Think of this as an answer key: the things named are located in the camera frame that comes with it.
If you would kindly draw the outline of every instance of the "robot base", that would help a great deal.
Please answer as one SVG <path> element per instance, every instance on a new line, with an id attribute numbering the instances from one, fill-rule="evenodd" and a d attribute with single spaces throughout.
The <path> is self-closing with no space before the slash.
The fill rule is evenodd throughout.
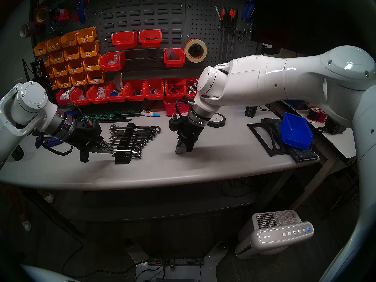
<path id="1" fill-rule="evenodd" d="M 218 242 L 213 249 L 204 257 L 203 265 L 184 265 L 170 268 L 169 264 L 165 267 L 164 282 L 173 281 L 189 281 L 189 282 L 216 282 L 217 273 L 216 268 L 222 258 L 227 254 L 228 248 Z M 127 247 L 127 253 L 131 256 L 135 263 L 149 259 L 149 256 L 142 250 L 137 242 L 130 242 Z M 148 262 L 137 265 L 136 277 L 146 269 L 155 270 L 158 266 L 149 266 Z M 157 271 L 146 271 L 140 275 L 137 281 L 150 280 L 151 282 L 158 282 L 163 277 L 162 267 Z"/>

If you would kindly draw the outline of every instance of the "blue pliers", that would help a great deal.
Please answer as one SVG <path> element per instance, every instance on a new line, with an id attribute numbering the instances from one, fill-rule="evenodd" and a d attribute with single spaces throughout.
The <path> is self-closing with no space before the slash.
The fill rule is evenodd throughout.
<path id="1" fill-rule="evenodd" d="M 246 0 L 246 4 L 244 5 L 244 10 L 241 14 L 242 20 L 245 20 L 246 22 L 250 22 L 250 23 L 253 22 L 255 2 L 256 0 Z"/>

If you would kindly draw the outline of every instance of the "wrench set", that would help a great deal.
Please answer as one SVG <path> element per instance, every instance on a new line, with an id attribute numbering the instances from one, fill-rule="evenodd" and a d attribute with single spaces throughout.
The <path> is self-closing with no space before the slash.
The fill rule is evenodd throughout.
<path id="1" fill-rule="evenodd" d="M 115 164 L 128 165 L 132 157 L 141 158 L 141 151 L 147 143 L 161 132 L 159 126 L 110 126 L 110 151 L 115 157 Z"/>

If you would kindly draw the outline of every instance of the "screwdriver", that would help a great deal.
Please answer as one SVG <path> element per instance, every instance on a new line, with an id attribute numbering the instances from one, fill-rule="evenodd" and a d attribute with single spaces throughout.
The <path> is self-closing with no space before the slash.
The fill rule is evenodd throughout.
<path id="1" fill-rule="evenodd" d="M 228 12 L 228 17 L 227 17 L 227 25 L 229 28 L 233 28 L 234 26 L 234 16 L 235 16 L 235 11 L 233 9 L 230 9 Z M 230 40 L 230 29 L 229 29 L 229 32 L 227 33 L 227 47 L 226 47 L 225 62 L 227 62 L 227 54 L 229 52 L 229 40 Z"/>
<path id="2" fill-rule="evenodd" d="M 238 21 L 238 10 L 237 9 L 234 10 L 234 20 L 233 20 L 233 24 L 232 24 L 232 27 L 234 29 L 234 34 L 232 36 L 232 42 L 231 42 L 230 61 L 232 60 L 232 49 L 234 48 L 236 21 Z"/>
<path id="3" fill-rule="evenodd" d="M 224 29 L 228 27 L 228 21 L 227 21 L 227 10 L 226 8 L 223 8 L 221 11 L 221 29 L 222 29 L 222 43 L 221 43 L 221 53 L 219 56 L 219 63 L 222 63 L 222 55 L 223 55 L 223 42 L 224 42 Z"/>

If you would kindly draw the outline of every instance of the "table leg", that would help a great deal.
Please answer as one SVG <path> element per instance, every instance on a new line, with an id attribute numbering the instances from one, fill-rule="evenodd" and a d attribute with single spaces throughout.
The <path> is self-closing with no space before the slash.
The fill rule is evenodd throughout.
<path id="1" fill-rule="evenodd" d="M 325 180 L 329 175 L 329 171 L 336 164 L 337 160 L 335 158 L 329 158 L 325 164 L 321 167 L 320 171 L 313 177 L 313 179 L 304 188 L 304 192 L 295 200 L 293 204 L 290 205 L 290 209 L 295 210 L 300 204 L 302 204 L 308 196 L 310 196 L 313 191 Z"/>
<path id="2" fill-rule="evenodd" d="M 62 228 L 68 234 L 81 239 L 84 234 L 80 232 L 70 221 L 62 216 L 55 208 L 53 208 L 47 201 L 36 191 L 31 188 L 21 188 L 23 195 L 34 203 L 47 217 L 55 223 L 58 227 Z"/>
<path id="3" fill-rule="evenodd" d="M 262 191 L 258 201 L 256 202 L 256 209 L 262 211 L 269 202 L 274 198 L 274 196 L 278 193 L 278 191 L 282 188 L 282 186 L 286 183 L 286 181 L 290 178 L 293 174 L 295 169 L 285 170 L 282 172 L 278 172 L 271 178 L 268 185 Z"/>

